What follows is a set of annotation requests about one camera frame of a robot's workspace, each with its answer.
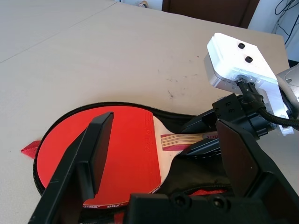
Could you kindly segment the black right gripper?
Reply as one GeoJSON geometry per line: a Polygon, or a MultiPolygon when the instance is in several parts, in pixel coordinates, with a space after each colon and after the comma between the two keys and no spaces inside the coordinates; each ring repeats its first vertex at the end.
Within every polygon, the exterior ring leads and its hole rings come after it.
{"type": "MultiPolygon", "coordinates": [[[[207,133],[216,131],[215,123],[218,119],[235,124],[250,132],[256,140],[267,135],[275,126],[265,120],[254,109],[242,102],[243,96],[230,94],[212,104],[213,109],[195,116],[180,129],[180,134],[207,133]]],[[[209,158],[220,155],[219,139],[203,139],[191,144],[179,156],[198,156],[209,158]]]]}

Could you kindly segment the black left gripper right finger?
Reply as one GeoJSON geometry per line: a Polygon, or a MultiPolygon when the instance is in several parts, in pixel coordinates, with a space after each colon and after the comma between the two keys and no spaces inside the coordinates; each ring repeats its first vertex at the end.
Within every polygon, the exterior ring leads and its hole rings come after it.
{"type": "Polygon", "coordinates": [[[253,135],[221,119],[216,129],[222,163],[234,194],[261,200],[272,220],[297,224],[299,196],[253,135]]]}

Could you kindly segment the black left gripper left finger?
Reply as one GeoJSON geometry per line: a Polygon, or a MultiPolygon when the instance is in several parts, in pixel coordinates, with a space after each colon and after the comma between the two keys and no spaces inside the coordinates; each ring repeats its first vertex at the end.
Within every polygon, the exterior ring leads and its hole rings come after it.
{"type": "Polygon", "coordinates": [[[30,224],[76,224],[83,203],[99,191],[114,114],[95,117],[69,145],[34,210],[30,224]]]}

